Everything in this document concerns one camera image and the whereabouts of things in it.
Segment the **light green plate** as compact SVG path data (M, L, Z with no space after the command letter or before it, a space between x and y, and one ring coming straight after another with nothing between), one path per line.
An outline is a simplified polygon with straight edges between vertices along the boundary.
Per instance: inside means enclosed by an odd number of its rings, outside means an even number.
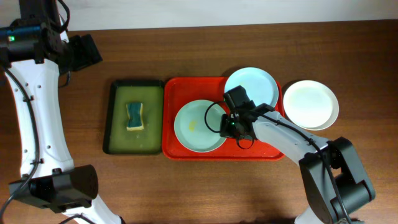
M221 117L225 110L209 100L195 100L184 105L174 120L174 133L182 146L193 152L207 153L221 147Z

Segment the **light blue plate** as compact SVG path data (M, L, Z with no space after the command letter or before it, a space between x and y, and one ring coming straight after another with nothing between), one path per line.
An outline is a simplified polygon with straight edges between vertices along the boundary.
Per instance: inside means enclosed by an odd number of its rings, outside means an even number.
M266 71L256 67L245 67L227 79L224 92L242 86L256 106L262 103L275 107L279 99L279 88L274 78Z

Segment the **white plate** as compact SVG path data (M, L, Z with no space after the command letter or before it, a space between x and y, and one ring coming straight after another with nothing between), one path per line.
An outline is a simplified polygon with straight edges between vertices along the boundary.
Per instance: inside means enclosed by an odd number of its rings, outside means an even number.
M311 131L329 128L340 112L335 94L326 85L313 80L289 86L284 93L283 106L291 122Z

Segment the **green yellow sponge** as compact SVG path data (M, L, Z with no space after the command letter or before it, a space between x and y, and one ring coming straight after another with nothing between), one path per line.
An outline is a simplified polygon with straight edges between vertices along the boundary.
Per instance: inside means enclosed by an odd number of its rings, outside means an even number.
M127 126L128 131L140 131L144 129L143 122L143 104L141 102L128 103L126 105L127 110Z

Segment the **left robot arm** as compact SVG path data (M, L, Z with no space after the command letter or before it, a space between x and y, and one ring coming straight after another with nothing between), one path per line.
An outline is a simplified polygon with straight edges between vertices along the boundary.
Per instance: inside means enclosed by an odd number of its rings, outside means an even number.
M101 61L90 35L68 37L46 22L17 20L1 29L1 66L12 87L22 143L21 179L11 200L78 223L122 223L98 193L91 165L77 167L67 148L60 107L61 75Z

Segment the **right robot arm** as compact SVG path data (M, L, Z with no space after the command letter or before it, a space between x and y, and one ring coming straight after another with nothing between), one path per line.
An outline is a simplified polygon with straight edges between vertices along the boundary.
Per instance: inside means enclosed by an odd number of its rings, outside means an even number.
M228 103L220 134L267 143L300 168L308 208L295 223L354 223L350 214L374 200L373 184L351 141L313 135L269 105Z

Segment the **red plastic tray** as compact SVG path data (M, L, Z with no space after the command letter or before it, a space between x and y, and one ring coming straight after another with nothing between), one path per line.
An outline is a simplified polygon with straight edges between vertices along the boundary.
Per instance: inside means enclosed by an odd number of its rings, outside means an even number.
M181 161L274 161L284 155L276 148L260 141L241 149L233 139L211 152L193 152L178 141L174 133L174 119L178 111L194 100L220 101L223 99L226 77L177 77L170 79L164 88L164 112L162 125L162 152L169 159Z

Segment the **black tray with green liquid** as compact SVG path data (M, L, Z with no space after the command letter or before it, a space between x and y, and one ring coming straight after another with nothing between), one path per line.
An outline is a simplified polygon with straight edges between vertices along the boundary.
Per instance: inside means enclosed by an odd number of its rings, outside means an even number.
M127 105L142 103L143 129L127 127ZM110 86L104 131L106 154L156 155L162 151L164 83L161 80L115 80Z

